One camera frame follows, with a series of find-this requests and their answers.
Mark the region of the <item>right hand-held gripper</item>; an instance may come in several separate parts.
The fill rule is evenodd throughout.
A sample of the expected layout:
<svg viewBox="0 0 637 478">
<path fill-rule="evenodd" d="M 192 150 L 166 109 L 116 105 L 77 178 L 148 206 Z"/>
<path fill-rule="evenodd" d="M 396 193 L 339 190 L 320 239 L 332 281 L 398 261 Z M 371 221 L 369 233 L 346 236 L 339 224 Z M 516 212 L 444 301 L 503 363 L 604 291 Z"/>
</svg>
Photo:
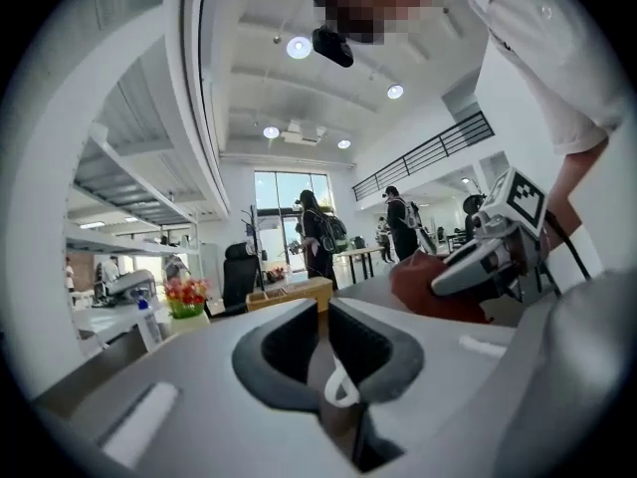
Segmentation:
<svg viewBox="0 0 637 478">
<path fill-rule="evenodd" d="M 553 290 L 543 264 L 547 195 L 518 169 L 500 174 L 476 214 L 474 239 L 443 260 L 436 296 L 500 292 L 533 304 Z"/>
</svg>

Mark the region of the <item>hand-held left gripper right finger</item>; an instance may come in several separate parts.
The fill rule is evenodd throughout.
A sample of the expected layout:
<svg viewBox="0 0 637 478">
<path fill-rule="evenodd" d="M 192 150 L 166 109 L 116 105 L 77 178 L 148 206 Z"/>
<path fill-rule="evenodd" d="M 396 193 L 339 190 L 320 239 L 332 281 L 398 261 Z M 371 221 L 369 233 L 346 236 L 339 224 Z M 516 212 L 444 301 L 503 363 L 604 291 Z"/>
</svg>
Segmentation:
<svg viewBox="0 0 637 478">
<path fill-rule="evenodd" d="M 538 356 L 545 305 L 514 328 L 413 315 L 348 298 L 329 340 L 363 413 L 362 470 L 493 470 Z"/>
</svg>

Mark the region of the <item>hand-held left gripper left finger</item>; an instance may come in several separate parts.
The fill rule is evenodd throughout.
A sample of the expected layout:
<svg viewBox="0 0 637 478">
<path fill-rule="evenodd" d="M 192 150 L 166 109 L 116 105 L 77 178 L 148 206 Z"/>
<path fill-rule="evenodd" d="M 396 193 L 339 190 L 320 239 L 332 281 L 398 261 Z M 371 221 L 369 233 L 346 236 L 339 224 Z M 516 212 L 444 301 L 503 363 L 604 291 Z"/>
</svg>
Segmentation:
<svg viewBox="0 0 637 478">
<path fill-rule="evenodd" d="M 356 478 L 305 372 L 318 311 L 296 300 L 178 336 L 38 415 L 96 478 Z"/>
</svg>

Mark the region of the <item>reddish brown cloth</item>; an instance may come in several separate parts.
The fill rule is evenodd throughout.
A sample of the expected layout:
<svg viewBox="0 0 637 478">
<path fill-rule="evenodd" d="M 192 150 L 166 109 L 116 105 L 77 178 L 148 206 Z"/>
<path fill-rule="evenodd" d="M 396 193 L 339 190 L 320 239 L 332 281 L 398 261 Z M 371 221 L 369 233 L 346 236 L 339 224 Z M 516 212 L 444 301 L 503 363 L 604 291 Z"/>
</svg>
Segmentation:
<svg viewBox="0 0 637 478">
<path fill-rule="evenodd" d="M 389 274 L 391 293 L 412 313 L 451 321 L 488 325 L 489 319 L 472 294 L 436 296 L 431 284 L 448 267 L 422 251 L 395 265 Z"/>
</svg>

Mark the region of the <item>white mug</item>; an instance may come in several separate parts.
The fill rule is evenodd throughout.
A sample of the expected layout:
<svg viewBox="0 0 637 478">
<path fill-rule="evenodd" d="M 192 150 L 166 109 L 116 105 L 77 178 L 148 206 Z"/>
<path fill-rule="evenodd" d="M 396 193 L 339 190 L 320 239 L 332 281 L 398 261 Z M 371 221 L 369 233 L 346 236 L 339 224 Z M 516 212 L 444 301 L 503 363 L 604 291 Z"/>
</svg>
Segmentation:
<svg viewBox="0 0 637 478">
<path fill-rule="evenodd" d="M 360 395 L 357 387 L 337 356 L 333 356 L 333 362 L 334 371 L 324 387 L 325 400 L 337 408 L 349 408 L 358 404 Z"/>
</svg>

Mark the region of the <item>oval wooden table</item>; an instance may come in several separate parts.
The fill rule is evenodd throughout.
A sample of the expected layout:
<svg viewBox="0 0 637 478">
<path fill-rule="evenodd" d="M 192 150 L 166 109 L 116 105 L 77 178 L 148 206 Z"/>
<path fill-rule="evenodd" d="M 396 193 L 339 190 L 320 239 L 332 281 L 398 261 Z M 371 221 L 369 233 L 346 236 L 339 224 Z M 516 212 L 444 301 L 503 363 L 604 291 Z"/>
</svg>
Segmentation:
<svg viewBox="0 0 637 478">
<path fill-rule="evenodd" d="M 360 268 L 362 274 L 362 280 L 366 281 L 375 276 L 374 274 L 374 261 L 372 255 L 380 253 L 383 250 L 380 246 L 372 246 L 366 248 L 357 248 L 344 251 L 336 254 L 337 259 L 343 259 L 348 264 L 351 282 L 353 285 L 357 283 L 357 271 L 355 266 L 355 258 L 360 259 Z"/>
</svg>

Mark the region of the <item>black balcony railing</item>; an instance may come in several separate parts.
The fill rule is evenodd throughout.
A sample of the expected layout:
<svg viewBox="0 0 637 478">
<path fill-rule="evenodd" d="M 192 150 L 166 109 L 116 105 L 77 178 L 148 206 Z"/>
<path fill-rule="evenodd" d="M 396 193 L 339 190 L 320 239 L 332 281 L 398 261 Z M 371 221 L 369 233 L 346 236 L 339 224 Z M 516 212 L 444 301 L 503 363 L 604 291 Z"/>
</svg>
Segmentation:
<svg viewBox="0 0 637 478">
<path fill-rule="evenodd" d="M 472 147 L 495 135 L 482 111 L 477 111 L 405 152 L 352 187 L 356 201 L 395 185 L 445 158 Z"/>
</svg>

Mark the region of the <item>white machine on shelf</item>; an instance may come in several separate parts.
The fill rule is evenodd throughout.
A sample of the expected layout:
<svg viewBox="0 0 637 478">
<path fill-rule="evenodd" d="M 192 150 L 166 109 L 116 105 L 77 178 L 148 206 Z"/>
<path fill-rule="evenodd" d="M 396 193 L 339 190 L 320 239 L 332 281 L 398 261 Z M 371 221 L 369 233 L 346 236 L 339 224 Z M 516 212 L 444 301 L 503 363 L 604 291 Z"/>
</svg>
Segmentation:
<svg viewBox="0 0 637 478">
<path fill-rule="evenodd" d="M 106 291 L 112 298 L 133 303 L 139 298 L 153 298 L 156 295 L 156 283 L 153 274 L 142 269 L 119 276 L 106 287 Z"/>
</svg>

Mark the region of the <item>black high-back office chair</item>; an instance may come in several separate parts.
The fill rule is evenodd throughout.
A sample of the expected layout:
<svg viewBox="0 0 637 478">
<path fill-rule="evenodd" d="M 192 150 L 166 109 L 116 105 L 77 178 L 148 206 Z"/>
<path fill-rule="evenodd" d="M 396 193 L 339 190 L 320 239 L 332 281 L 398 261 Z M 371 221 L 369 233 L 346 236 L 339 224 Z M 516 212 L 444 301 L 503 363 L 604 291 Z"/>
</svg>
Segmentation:
<svg viewBox="0 0 637 478">
<path fill-rule="evenodd" d="M 226 249 L 223 274 L 223 315 L 233 317 L 246 313 L 247 297 L 261 285 L 260 262 L 247 242 Z"/>
</svg>

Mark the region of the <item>wicker organizer basket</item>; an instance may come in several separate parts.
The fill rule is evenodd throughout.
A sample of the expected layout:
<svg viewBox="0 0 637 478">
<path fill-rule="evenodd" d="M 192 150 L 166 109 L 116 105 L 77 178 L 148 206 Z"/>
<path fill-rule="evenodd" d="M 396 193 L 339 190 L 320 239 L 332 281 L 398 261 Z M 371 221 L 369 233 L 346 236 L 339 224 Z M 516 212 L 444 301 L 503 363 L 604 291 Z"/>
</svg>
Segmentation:
<svg viewBox="0 0 637 478">
<path fill-rule="evenodd" d="M 248 311 L 251 312 L 296 299 L 314 299 L 317 303 L 318 312 L 323 313 L 328 309 L 332 293 L 332 281 L 327 278 L 316 277 L 266 291 L 253 292 L 246 296 L 246 305 Z"/>
</svg>

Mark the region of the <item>black coat rack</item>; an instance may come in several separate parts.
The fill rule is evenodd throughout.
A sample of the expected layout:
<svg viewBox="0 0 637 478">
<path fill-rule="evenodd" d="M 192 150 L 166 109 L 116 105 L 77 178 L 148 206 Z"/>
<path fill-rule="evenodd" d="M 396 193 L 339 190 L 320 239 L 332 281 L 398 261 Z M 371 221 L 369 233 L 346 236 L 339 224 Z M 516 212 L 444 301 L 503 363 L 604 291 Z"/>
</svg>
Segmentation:
<svg viewBox="0 0 637 478">
<path fill-rule="evenodd" d="M 244 215 L 242 222 L 244 223 L 246 227 L 246 235 L 248 236 L 248 240 L 252 244 L 253 252 L 255 256 L 257 257 L 256 286 L 261 291 L 264 291 L 265 285 L 263 280 L 261 245 L 259 242 L 259 225 L 258 225 L 257 208 L 254 204 L 251 204 L 248 210 L 242 210 L 242 214 Z"/>
</svg>

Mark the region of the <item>glass entrance doors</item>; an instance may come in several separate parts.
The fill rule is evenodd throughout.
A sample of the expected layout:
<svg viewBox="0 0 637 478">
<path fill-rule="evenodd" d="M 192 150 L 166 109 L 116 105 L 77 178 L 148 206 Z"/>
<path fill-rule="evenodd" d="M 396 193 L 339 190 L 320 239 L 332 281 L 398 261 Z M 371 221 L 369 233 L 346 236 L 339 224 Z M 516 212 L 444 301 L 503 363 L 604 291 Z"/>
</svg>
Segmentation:
<svg viewBox="0 0 637 478">
<path fill-rule="evenodd" d="M 311 191 L 321 209 L 332 210 L 332 197 L 326 174 L 256 171 L 254 173 L 258 242 L 268 270 L 286 267 L 290 273 L 306 270 L 300 248 L 302 207 L 297 201 L 304 190 Z"/>
</svg>

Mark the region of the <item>white ceiling air conditioner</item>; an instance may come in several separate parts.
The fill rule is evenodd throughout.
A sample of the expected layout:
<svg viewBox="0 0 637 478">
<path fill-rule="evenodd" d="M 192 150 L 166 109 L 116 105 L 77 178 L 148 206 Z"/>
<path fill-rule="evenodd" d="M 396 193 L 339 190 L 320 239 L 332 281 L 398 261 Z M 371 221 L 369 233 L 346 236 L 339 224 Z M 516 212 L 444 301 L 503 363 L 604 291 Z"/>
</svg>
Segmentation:
<svg viewBox="0 0 637 478">
<path fill-rule="evenodd" d="M 281 132 L 284 142 L 309 146 L 318 145 L 325 135 L 325 127 L 297 120 L 291 120 L 288 127 Z"/>
</svg>

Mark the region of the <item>white shelving unit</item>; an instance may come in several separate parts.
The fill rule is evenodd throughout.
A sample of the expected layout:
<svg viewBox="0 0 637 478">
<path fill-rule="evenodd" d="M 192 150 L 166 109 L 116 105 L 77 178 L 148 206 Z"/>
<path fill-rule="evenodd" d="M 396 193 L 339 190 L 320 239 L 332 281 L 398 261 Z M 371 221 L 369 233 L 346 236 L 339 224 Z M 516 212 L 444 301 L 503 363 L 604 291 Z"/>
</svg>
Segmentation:
<svg viewBox="0 0 637 478">
<path fill-rule="evenodd" d="M 107 143 L 107 128 L 97 122 L 91 126 L 89 139 L 80 157 L 73 188 L 83 196 L 109 208 L 133 217 L 163 232 L 169 226 L 188 224 L 198 230 L 198 222 L 178 208 L 168 197 L 155 189 L 146 179 L 135 173 L 115 149 Z M 66 252 L 99 256 L 167 257 L 175 254 L 199 255 L 199 242 L 193 237 L 182 246 L 158 242 L 126 239 L 103 233 L 96 227 L 80 225 L 69 217 L 65 223 Z M 163 314 L 165 303 L 157 296 L 159 281 L 155 279 L 156 295 Z M 100 351 L 119 336 L 137 329 L 137 303 L 110 297 L 102 280 L 87 291 L 77 290 L 69 295 L 73 309 L 74 328 L 84 344 L 95 342 Z"/>
</svg>

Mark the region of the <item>person's white shirt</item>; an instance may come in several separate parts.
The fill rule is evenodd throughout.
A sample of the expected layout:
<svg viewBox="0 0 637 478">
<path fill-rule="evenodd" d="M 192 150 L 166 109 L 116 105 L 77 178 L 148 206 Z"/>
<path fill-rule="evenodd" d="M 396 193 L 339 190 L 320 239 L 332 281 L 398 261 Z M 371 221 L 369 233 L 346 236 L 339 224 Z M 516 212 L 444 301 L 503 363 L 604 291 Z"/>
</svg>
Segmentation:
<svg viewBox="0 0 637 478">
<path fill-rule="evenodd" d="M 469 0 L 535 97 L 558 155 L 589 151 L 622 124 L 633 96 L 598 26 L 577 0 Z"/>
</svg>

